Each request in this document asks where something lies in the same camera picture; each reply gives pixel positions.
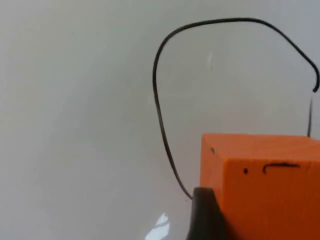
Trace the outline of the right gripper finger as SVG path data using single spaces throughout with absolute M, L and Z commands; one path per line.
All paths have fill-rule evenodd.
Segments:
M 193 190 L 187 240 L 235 240 L 236 234 L 223 214 L 212 188 Z

